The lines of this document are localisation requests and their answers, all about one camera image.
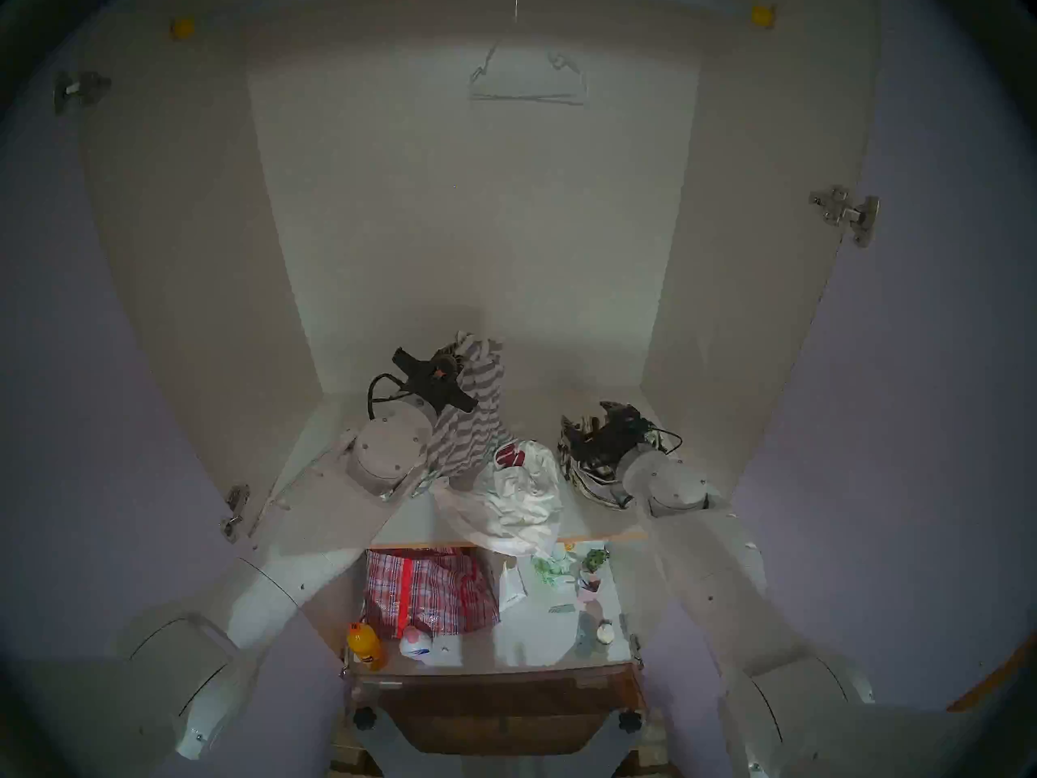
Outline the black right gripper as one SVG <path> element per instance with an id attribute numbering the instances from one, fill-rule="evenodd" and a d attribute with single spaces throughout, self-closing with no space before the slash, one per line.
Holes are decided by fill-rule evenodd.
<path id="1" fill-rule="evenodd" d="M 635 407 L 602 409 L 604 424 L 597 416 L 583 425 L 570 422 L 570 453 L 582 466 L 616 466 L 653 430 Z"/>

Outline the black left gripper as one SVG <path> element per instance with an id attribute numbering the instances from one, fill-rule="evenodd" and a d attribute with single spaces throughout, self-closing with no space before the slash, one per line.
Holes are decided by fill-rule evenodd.
<path id="1" fill-rule="evenodd" d="M 461 413 L 472 413 L 478 401 L 463 391 L 459 385 L 461 365 L 451 353 L 437 353 L 430 359 L 422 360 L 397 348 L 393 354 L 393 364 L 405 376 L 397 382 L 407 395 L 415 395 L 440 416 L 452 407 Z"/>

